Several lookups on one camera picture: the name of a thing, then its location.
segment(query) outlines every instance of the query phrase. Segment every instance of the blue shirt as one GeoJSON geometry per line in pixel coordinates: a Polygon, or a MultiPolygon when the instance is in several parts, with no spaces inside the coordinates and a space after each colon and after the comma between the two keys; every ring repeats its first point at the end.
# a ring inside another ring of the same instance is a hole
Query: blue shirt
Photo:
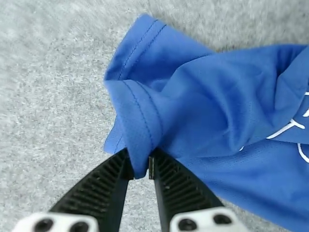
{"type": "Polygon", "coordinates": [[[117,117],[104,150],[127,147],[135,177],[168,152],[218,196],[309,231],[309,48],[215,53],[142,15],[106,71],[117,117]]]}

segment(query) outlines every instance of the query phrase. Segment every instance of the fabric fold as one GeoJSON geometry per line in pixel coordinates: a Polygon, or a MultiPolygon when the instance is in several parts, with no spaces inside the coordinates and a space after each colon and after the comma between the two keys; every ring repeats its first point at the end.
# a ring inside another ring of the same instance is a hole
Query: fabric fold
{"type": "Polygon", "coordinates": [[[308,58],[296,44],[215,53],[144,14],[105,73],[117,118],[104,149],[127,147],[141,178],[160,147],[220,197],[308,231],[308,58]]]}

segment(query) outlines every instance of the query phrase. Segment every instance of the blue cloth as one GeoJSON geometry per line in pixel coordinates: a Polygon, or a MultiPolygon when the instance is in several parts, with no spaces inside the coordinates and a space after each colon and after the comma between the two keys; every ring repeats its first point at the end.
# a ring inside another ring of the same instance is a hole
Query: blue cloth
{"type": "Polygon", "coordinates": [[[160,147],[215,194],[309,231],[309,47],[215,53],[142,15],[106,71],[117,117],[104,150],[127,147],[135,177],[160,147]]]}

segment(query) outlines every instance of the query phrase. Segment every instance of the blue fabric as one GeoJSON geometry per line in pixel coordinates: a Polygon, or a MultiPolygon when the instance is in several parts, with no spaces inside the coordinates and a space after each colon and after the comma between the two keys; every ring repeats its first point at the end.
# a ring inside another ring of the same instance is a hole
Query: blue fabric
{"type": "Polygon", "coordinates": [[[215,53],[142,15],[105,74],[117,117],[104,150],[126,146],[141,178],[160,147],[218,196],[309,231],[308,60],[295,44],[215,53]]]}

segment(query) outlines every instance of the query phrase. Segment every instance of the gray carpet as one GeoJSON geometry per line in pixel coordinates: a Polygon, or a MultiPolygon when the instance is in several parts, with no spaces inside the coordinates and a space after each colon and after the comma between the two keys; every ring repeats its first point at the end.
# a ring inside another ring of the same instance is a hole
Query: gray carpet
{"type": "MultiPolygon", "coordinates": [[[[217,51],[309,43],[307,0],[1,0],[1,232],[109,156],[115,112],[102,75],[144,12],[217,51]]],[[[147,178],[130,184],[121,231],[160,230],[154,190],[147,178]]],[[[254,232],[284,231],[228,205],[254,232]]]]}

